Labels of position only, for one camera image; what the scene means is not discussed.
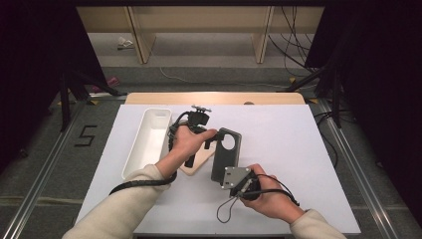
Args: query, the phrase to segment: metal rail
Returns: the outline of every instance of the metal rail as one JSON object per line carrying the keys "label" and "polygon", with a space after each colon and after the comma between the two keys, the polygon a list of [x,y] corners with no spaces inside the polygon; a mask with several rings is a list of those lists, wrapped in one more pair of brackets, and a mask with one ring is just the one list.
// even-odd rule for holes
{"label": "metal rail", "polygon": [[[329,105],[326,100],[320,100],[319,107],[325,113],[330,111]],[[344,159],[348,165],[348,168],[350,169],[351,174],[353,175],[354,180],[356,181],[356,184],[359,187],[360,193],[362,194],[362,197],[365,200],[367,207],[371,212],[373,219],[375,220],[376,225],[378,226],[382,238],[399,238],[396,230],[392,225],[391,219],[388,216],[387,211],[382,206],[381,201],[379,200],[371,184],[369,183],[368,178],[366,177],[365,173],[362,170],[362,167],[359,164],[359,161],[351,150],[351,147],[348,144],[347,139],[345,138],[341,128],[338,128],[332,119],[328,120],[328,125],[331,129],[332,134],[334,135],[337,145],[341,149]]]}
{"label": "metal rail", "polygon": [[77,120],[80,112],[84,108],[85,104],[86,102],[78,102],[76,104],[76,108],[74,110],[74,115],[72,117],[72,120],[70,121],[66,130],[60,132],[59,137],[56,140],[56,143],[54,144],[52,150],[50,151],[50,154],[47,157],[47,160],[45,161],[43,167],[41,168],[37,178],[32,184],[31,189],[25,196],[22,204],[20,205],[14,217],[10,221],[9,226],[7,227],[7,230],[5,234],[3,235],[4,239],[19,238],[22,230],[25,227],[25,224],[27,223],[29,217],[31,216],[31,213],[35,207],[35,204],[37,203],[38,198],[41,195],[41,192],[43,191],[45,185],[47,184],[47,181],[53,169],[55,168],[55,165],[58,159],[60,158],[63,149],[66,146],[69,135],[72,132],[74,123]]}

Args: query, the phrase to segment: person's right hand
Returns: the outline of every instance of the person's right hand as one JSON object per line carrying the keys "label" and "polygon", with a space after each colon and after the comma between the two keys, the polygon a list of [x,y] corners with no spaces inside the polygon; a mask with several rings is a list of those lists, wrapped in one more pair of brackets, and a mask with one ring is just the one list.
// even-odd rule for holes
{"label": "person's right hand", "polygon": [[[266,174],[260,164],[249,166],[255,174]],[[283,187],[276,181],[266,176],[258,176],[261,189],[283,189]],[[304,211],[291,201],[291,199],[283,193],[270,192],[261,194],[258,199],[248,201],[241,199],[245,206],[254,209],[271,218],[282,219],[289,224],[294,223],[298,218],[304,215]]]}

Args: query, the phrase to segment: white table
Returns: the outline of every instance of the white table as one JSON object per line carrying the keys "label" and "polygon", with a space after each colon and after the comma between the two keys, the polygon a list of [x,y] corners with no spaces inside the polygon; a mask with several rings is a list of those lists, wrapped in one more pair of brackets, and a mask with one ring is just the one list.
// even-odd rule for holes
{"label": "white table", "polygon": [[[311,110],[306,105],[202,106],[212,109],[207,127],[225,127],[242,135],[239,166],[260,163],[268,174],[277,175],[291,190],[301,208],[322,213],[332,226],[345,234],[360,233],[332,167]],[[122,183],[121,172],[143,112],[148,108],[171,109],[173,120],[189,106],[121,106],[99,167],[78,220]],[[216,218],[220,204],[229,198],[211,181],[212,158],[193,176],[179,170],[171,188],[148,212],[135,234],[160,235],[283,235],[289,225],[267,218],[236,202],[226,224]],[[221,210],[226,218],[229,206]]]}

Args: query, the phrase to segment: hand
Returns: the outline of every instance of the hand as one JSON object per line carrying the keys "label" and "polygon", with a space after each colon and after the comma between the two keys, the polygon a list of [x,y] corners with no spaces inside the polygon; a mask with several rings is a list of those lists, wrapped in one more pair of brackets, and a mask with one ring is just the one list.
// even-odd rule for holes
{"label": "hand", "polygon": [[[254,170],[255,174],[266,174],[264,169],[259,164],[249,166]],[[283,189],[283,187],[275,180],[266,177],[258,176],[262,189]],[[294,223],[298,218],[305,214],[305,212],[291,201],[291,199],[285,194],[278,192],[270,192],[261,194],[258,199],[254,201],[248,201],[241,199],[245,206],[254,209],[255,211],[262,213],[271,218],[282,219],[289,224]]]}
{"label": "hand", "polygon": [[199,150],[206,139],[213,137],[216,133],[216,129],[208,129],[195,134],[188,126],[181,125],[177,129],[171,151],[155,163],[161,175],[164,178],[170,177],[177,168]]}

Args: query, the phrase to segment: black cable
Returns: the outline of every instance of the black cable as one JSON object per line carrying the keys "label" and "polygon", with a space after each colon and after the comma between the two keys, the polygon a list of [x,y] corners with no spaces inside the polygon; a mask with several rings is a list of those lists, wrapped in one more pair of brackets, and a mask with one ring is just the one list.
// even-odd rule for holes
{"label": "black cable", "polygon": [[180,115],[177,120],[174,122],[174,124],[171,125],[171,127],[168,129],[168,150],[171,151],[173,148],[173,141],[176,139],[176,132],[179,128],[180,120],[184,116],[189,116],[190,112],[185,112],[182,115]]}
{"label": "black cable", "polygon": [[313,41],[311,41],[311,38],[308,36],[308,34],[307,34],[307,33],[305,33],[305,36],[308,38],[308,41],[310,41],[310,43],[312,44],[312,43],[313,43]]}
{"label": "black cable", "polygon": [[337,165],[338,165],[338,153],[337,153],[337,150],[335,150],[335,147],[334,147],[334,145],[332,145],[332,143],[328,140],[328,138],[326,138],[326,136],[320,131],[320,128],[319,128],[319,126],[320,126],[320,124],[324,121],[324,120],[327,120],[327,119],[329,119],[329,118],[331,118],[332,117],[332,112],[328,112],[328,113],[321,113],[321,114],[318,114],[318,115],[315,115],[315,118],[316,117],[319,117],[319,116],[323,116],[321,119],[319,119],[319,121],[317,122],[317,124],[316,124],[316,127],[317,127],[317,129],[319,130],[319,133],[320,133],[320,135],[322,136],[322,138],[326,141],[326,143],[328,143],[328,145],[332,148],[332,150],[334,151],[334,164],[333,164],[333,167],[334,168],[337,168]]}
{"label": "black cable", "polygon": [[264,193],[270,193],[270,192],[278,192],[278,193],[282,193],[285,194],[286,196],[288,196],[291,201],[293,203],[295,203],[295,205],[300,206],[299,203],[295,200],[295,198],[292,196],[291,193],[283,190],[283,189],[279,189],[279,188],[272,188],[272,189],[264,189],[264,190],[259,190],[259,191],[251,191],[251,192],[244,192],[242,193],[242,196],[252,196],[252,195],[257,195],[257,194],[264,194]]}
{"label": "black cable", "polygon": [[130,187],[138,187],[138,186],[162,186],[166,184],[172,183],[174,180],[176,180],[177,177],[177,171],[175,171],[170,178],[164,179],[164,180],[135,180],[135,181],[128,181],[125,183],[120,184],[119,186],[115,187],[109,195],[112,195],[113,193],[127,189]]}
{"label": "black cable", "polygon": [[273,43],[273,45],[281,52],[283,53],[283,55],[285,55],[285,57],[289,58],[290,60],[292,60],[293,62],[295,62],[296,64],[298,64],[299,66],[303,67],[304,69],[308,70],[309,72],[313,72],[312,70],[308,69],[307,67],[305,67],[304,64],[298,62],[297,60],[295,60],[293,57],[291,57],[289,54],[287,54],[287,52],[283,51],[271,38],[271,36],[269,36],[270,41]]}
{"label": "black cable", "polygon": [[271,178],[271,179],[273,179],[273,180],[275,180],[276,182],[278,182],[279,184],[281,184],[284,188],[286,188],[286,190],[287,190],[287,193],[289,194],[289,195],[287,195],[285,192],[282,192],[282,193],[284,193],[284,194],[286,194],[296,205],[298,205],[299,206],[299,203],[295,200],[295,198],[293,197],[293,194],[292,194],[292,192],[289,190],[289,188],[288,187],[286,187],[286,185],[283,183],[283,182],[281,182],[280,180],[278,180],[277,178],[274,178],[274,177],[272,177],[272,176],[269,176],[269,175],[267,175],[267,174],[257,174],[257,176],[265,176],[265,177],[268,177],[268,178]]}
{"label": "black cable", "polygon": [[[232,205],[230,205],[230,208],[229,208],[229,218],[227,218],[227,220],[225,220],[225,221],[221,220],[221,219],[220,219],[220,216],[218,215],[218,214],[219,214],[219,212],[220,212],[221,207],[223,207],[226,203],[230,202],[230,201],[231,201],[231,200],[233,200],[233,199],[236,199],[236,200],[234,200],[234,201],[233,201],[233,203],[232,203]],[[227,200],[226,202],[224,202],[223,204],[221,204],[221,205],[218,207],[218,209],[217,209],[217,219],[218,219],[221,223],[227,223],[227,222],[229,222],[229,221],[230,221],[230,219],[232,218],[232,207],[233,207],[233,205],[235,204],[235,202],[236,202],[238,199],[239,199],[239,197],[232,197],[232,198],[230,198],[229,200]]]}
{"label": "black cable", "polygon": [[[285,9],[284,9],[284,7],[282,6],[282,12],[283,12],[283,15],[285,16],[285,19],[286,19],[286,21],[287,21],[287,23],[288,23],[288,25],[289,25],[290,30],[291,30],[291,36],[289,37],[289,41],[292,39],[292,36],[294,36],[294,37],[295,37],[295,40],[296,40],[296,43],[297,43],[298,45],[300,45],[300,42],[299,42],[298,37],[297,37],[297,35],[296,35],[296,14],[297,14],[297,11],[298,11],[298,9],[297,9],[297,8],[295,8],[295,6],[294,6],[294,7],[292,8],[292,14],[293,14],[293,25],[291,25],[291,22],[289,21],[289,18],[288,18],[288,16],[286,15]],[[303,61],[305,61],[305,60],[304,60],[304,57],[303,57],[303,56],[302,56],[302,54],[301,54],[301,51],[299,50],[299,47],[298,47],[298,52],[299,52],[299,55],[301,56],[302,60],[303,60]]]}
{"label": "black cable", "polygon": [[[283,34],[280,34],[280,36],[286,41],[286,42],[289,42],[289,39],[287,39],[285,36],[283,36]],[[303,47],[303,46],[299,46],[299,45],[296,45],[295,43],[293,43],[293,42],[289,42],[289,44],[291,44],[291,45],[293,45],[293,46],[295,46],[295,47],[300,47],[300,48],[302,48],[302,49],[305,49],[305,50],[307,50],[307,51],[309,51],[310,49],[309,48],[306,48],[306,47]]]}

